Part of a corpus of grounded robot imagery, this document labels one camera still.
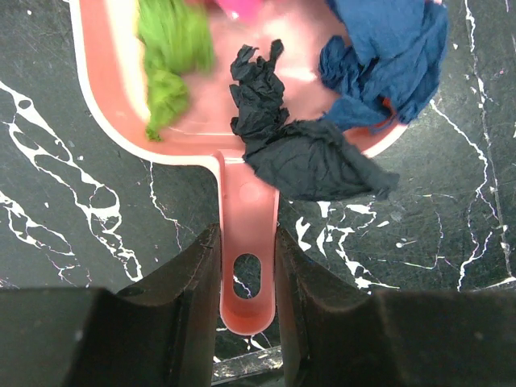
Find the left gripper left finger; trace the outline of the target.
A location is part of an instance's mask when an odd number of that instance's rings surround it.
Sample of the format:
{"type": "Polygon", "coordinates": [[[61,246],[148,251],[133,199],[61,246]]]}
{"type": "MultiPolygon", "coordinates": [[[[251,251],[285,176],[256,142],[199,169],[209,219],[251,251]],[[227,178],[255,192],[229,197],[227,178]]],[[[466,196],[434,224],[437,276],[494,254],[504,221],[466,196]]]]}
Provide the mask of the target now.
{"type": "Polygon", "coordinates": [[[133,285],[4,289],[4,386],[208,386],[221,237],[207,227],[133,285]]]}

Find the pink dustpan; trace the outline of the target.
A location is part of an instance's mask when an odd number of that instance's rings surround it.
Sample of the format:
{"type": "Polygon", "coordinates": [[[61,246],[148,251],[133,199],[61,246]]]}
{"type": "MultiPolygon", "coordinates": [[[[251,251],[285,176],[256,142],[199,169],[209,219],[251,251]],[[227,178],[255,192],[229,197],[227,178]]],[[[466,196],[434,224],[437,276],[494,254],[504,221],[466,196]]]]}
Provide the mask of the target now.
{"type": "Polygon", "coordinates": [[[222,235],[220,314],[238,335],[254,335],[272,322],[274,255],[279,192],[244,163],[243,143],[230,127],[236,108],[229,67],[244,44],[267,56],[273,40],[285,50],[277,75],[294,119],[313,119],[335,95],[318,82],[318,56],[344,26],[323,1],[266,1],[250,23],[238,13],[210,13],[217,66],[211,75],[190,75],[192,98],[184,118],[161,134],[145,135],[149,113],[143,45],[136,36],[135,1],[72,1],[70,12],[77,72],[94,119],[118,146],[157,164],[198,165],[218,182],[222,235]]]}

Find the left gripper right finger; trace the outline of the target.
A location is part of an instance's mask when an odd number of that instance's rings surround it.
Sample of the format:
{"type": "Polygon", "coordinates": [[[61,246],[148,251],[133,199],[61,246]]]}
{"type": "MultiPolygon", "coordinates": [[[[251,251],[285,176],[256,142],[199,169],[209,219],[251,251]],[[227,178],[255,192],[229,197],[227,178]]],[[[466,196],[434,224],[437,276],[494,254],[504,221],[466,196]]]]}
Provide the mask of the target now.
{"type": "Polygon", "coordinates": [[[512,386],[515,295],[367,294],[276,237],[275,284],[288,386],[512,386]]]}

